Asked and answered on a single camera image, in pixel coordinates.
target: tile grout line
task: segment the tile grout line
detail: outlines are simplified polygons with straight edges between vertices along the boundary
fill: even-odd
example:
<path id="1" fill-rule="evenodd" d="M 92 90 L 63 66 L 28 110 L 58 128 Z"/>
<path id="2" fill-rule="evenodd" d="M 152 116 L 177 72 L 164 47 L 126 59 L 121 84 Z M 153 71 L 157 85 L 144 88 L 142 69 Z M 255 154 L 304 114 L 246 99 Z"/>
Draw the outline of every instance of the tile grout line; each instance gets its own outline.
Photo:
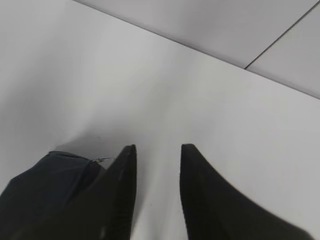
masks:
<path id="1" fill-rule="evenodd" d="M 274 40 L 264 51 L 262 51 L 255 59 L 253 59 L 244 69 L 247 70 L 255 61 L 257 61 L 263 54 L 265 54 L 273 45 L 282 39 L 291 29 L 293 29 L 301 20 L 303 20 L 309 13 L 312 12 L 318 5 L 320 0 L 316 2 L 308 11 L 306 11 L 297 21 L 295 21 L 287 30 L 285 30 L 276 40 Z"/>
<path id="2" fill-rule="evenodd" d="M 98 11 L 98 12 L 101 12 L 101 13 L 103 13 L 103 14 L 107 14 L 107 15 L 109 15 L 109 16 L 111 16 L 111 17 L 113 17 L 113 18 L 119 19 L 119 20 L 121 20 L 121 21 L 123 21 L 123 22 L 125 22 L 125 23 L 134 25 L 135 27 L 138 27 L 138 28 L 143 29 L 143 30 L 146 30 L 146 31 L 148 31 L 148 32 L 150 32 L 150 33 L 156 34 L 157 36 L 160 36 L 160 37 L 162 37 L 162 38 L 168 39 L 168 40 L 170 40 L 170 41 L 172 41 L 172 42 L 175 42 L 175 43 L 177 43 L 177 44 L 180 44 L 180 45 L 182 45 L 182 46 L 185 46 L 185 47 L 187 47 L 187 48 L 190 48 L 190 49 L 192 49 L 192 50 L 195 50 L 195 51 L 197 51 L 197 52 L 200 52 L 200 53 L 202 53 L 202 54 L 205 54 L 205 55 L 207 55 L 207 56 L 209 56 L 209 57 L 218 59 L 218 60 L 220 60 L 220 61 L 223 61 L 223 62 L 225 62 L 225 63 L 228 63 L 228 64 L 230 64 L 230 65 L 233 65 L 233 66 L 235 66 L 235 67 L 237 67 L 237 68 L 244 69 L 244 70 L 246 70 L 246 71 L 248 71 L 248 72 L 250 72 L 250 73 L 257 74 L 257 75 L 259 75 L 259 76 L 261 76 L 261 77 L 263 77 L 263 78 L 266 78 L 266 79 L 268 79 L 268 80 L 270 80 L 270 81 L 273 81 L 273 82 L 275 82 L 275 83 L 281 84 L 281 85 L 283 85 L 283 86 L 285 86 L 285 87 L 287 87 L 287 88 L 290 88 L 290 89 L 295 90 L 295 91 L 298 91 L 298 92 L 300 92 L 300 93 L 302 93 L 302 94 L 308 95 L 308 96 L 310 96 L 310 97 L 312 97 L 312 98 L 315 98 L 315 99 L 320 100 L 320 96 L 317 96 L 317 95 L 315 95 L 315 94 L 308 93 L 308 92 L 306 92 L 306 91 L 300 90 L 300 89 L 295 88 L 295 87 L 293 87 L 293 86 L 284 84 L 284 83 L 282 83 L 282 82 L 280 82 L 280 81 L 277 81 L 277 80 L 275 80 L 275 79 L 268 78 L 267 76 L 261 75 L 261 74 L 259 74 L 259 73 L 257 73 L 257 72 L 252 72 L 252 71 L 247 70 L 247 68 L 250 67 L 250 65 L 251 65 L 254 61 L 256 61 L 259 57 L 261 57 L 261 55 L 262 55 L 263 53 L 265 53 L 269 48 L 271 48 L 281 37 L 283 37 L 287 32 L 289 32 L 289 31 L 290 31 L 295 25 L 297 25 L 304 17 L 306 17 L 313 9 L 315 9 L 315 8 L 320 4 L 320 0 L 319 0 L 315 5 L 313 5 L 302 17 L 300 17 L 291 27 L 289 27 L 280 37 L 278 37 L 269 47 L 267 47 L 258 57 L 256 57 L 256 58 L 255 58 L 248 66 L 246 66 L 245 68 L 242 68 L 242 67 L 239 67 L 239 66 L 237 66 L 237 65 L 235 65 L 235 64 L 232 64 L 232 63 L 230 63 L 230 62 L 227 62 L 227 61 L 225 61 L 225 60 L 223 60 L 223 59 L 220 59 L 220 58 L 218 58 L 218 57 L 216 57 L 216 56 L 214 56 L 214 55 L 208 54 L 208 53 L 206 53 L 205 51 L 199 50 L 199 49 L 197 49 L 197 48 L 195 48 L 195 47 L 192 47 L 192 46 L 190 46 L 190 45 L 188 45 L 188 44 L 184 44 L 184 43 L 179 42 L 179 41 L 177 41 L 177 40 L 174 40 L 174 39 L 172 39 L 172 38 L 170 38 L 170 37 L 161 35 L 160 33 L 154 32 L 154 31 L 152 31 L 152 30 L 150 30 L 150 29 L 148 29 L 148 28 L 146 28 L 146 27 L 137 25 L 136 23 L 132 23 L 132 22 L 130 22 L 128 19 L 124 19 L 124 18 L 118 17 L 118 16 L 116 16 L 116 15 L 113 15 L 112 13 L 109 13 L 109 12 L 107 12 L 107 11 L 103 11 L 103 10 L 101 10 L 101 9 L 98 9 L 96 6 L 94 6 L 94 5 L 92 5 L 92 4 L 84 3 L 84 2 L 82 2 L 81 0 L 72 0 L 72 1 L 73 1 L 73 2 L 76 2 L 76 3 L 78 3 L 78 4 L 81 4 L 81 5 L 84 5 L 84 6 L 88 7 L 88 8 L 93 9 L 93 10 L 96 10 L 96 11 Z"/>
<path id="3" fill-rule="evenodd" d="M 138 28 L 140 28 L 140 29 L 143 29 L 143 30 L 145 30 L 145 31 L 148 31 L 148 32 L 150 32 L 150 33 L 152 33 L 152 34 L 155 34 L 155 35 L 157 35 L 157 36 L 160 36 L 160 37 L 162 37 L 162 38 L 168 39 L 168 40 L 170 40 L 170 41 L 172 41 L 172 42 L 174 42 L 174 43 L 180 44 L 180 45 L 185 46 L 185 47 L 187 47 L 187 48 L 189 48 L 189 49 L 195 50 L 195 51 L 197 51 L 197 52 L 199 52 L 199 53 L 205 54 L 205 55 L 207 55 L 207 56 L 209 56 L 209 57 L 218 59 L 218 60 L 223 61 L 223 62 L 225 62 L 225 63 L 227 63 L 227 64 L 233 65 L 233 66 L 235 66 L 235 67 L 237 67 L 237 68 L 244 69 L 243 67 L 240 67 L 240 66 L 238 66 L 238 65 L 236 65 L 236 64 L 234 64 L 234 63 L 230 63 L 230 62 L 228 62 L 228 61 L 226 61 L 226 60 L 223 60 L 223 59 L 220 58 L 220 57 L 217 57 L 217 56 L 214 56 L 214 55 L 212 55 L 212 54 L 210 54 L 210 53 L 207 53 L 207 52 L 205 52 L 204 50 L 201 50 L 201 49 L 199 49 L 199 48 L 196 47 L 196 46 L 192 46 L 192 45 L 190 45 L 189 43 L 185 43 L 185 42 L 181 42 L 181 41 L 179 41 L 179 40 L 175 40 L 174 38 L 172 38 L 172 37 L 170 37 L 170 36 L 165 36 L 165 34 L 163 34 L 162 32 L 159 33 L 159 32 L 153 31 L 153 30 L 149 29 L 149 28 L 146 27 L 146 26 L 142 26 L 142 25 L 140 25 L 140 24 L 131 22 L 129 19 L 126 19 L 126 18 L 124 18 L 124 17 L 117 16 L 117 15 L 115 15 L 115 14 L 113 14 L 113 13 L 110 13 L 110 12 L 108 12 L 108 11 L 106 11 L 106 10 L 101 10 L 101 9 L 99 9 L 97 6 L 95 6 L 94 4 L 89 4 L 89 3 L 87 3 L 87 2 L 82 2 L 82 0 L 72 0 L 72 1 L 73 1 L 73 2 L 76 2 L 76 3 L 78 3 L 78 4 L 81 4 L 81 5 L 84 5 L 84 6 L 88 7 L 88 8 L 93 9 L 93 10 L 96 10 L 96 11 L 98 11 L 98 12 L 100 12 L 100 13 L 109 15 L 109 16 L 111 16 L 111 17 L 113 17 L 113 18 L 119 19 L 119 20 L 121 20 L 121 21 L 123 21 L 123 22 L 125 22 L 125 23 L 127 23 L 127 24 L 131 24 L 131 25 L 133 25 L 133 26 L 135 26 L 135 27 L 138 27 Z"/>

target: white floor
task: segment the white floor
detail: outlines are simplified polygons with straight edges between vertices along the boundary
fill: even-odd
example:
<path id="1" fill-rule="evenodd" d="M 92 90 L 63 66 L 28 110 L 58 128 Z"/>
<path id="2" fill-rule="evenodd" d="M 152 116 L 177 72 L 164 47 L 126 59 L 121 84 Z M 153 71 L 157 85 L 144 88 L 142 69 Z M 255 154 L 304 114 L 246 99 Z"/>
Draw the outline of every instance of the white floor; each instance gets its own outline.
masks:
<path id="1" fill-rule="evenodd" d="M 24 62 L 1 83 L 2 188 L 60 145 L 97 158 L 136 144 L 132 239 L 186 240 L 180 146 L 194 143 L 241 192 L 320 238 L 320 100 L 79 3 L 56 6 L 38 51 L 17 50 Z"/>

